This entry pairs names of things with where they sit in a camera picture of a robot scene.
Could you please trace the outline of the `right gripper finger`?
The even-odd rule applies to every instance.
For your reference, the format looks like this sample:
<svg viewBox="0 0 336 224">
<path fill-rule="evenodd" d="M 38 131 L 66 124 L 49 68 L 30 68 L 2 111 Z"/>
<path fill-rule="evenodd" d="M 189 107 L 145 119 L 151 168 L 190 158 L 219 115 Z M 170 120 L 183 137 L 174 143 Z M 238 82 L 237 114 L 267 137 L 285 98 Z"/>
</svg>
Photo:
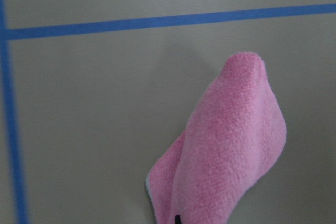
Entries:
<svg viewBox="0 0 336 224">
<path fill-rule="evenodd" d="M 181 218 L 180 215 L 175 216 L 175 224 L 181 224 Z"/>
</svg>

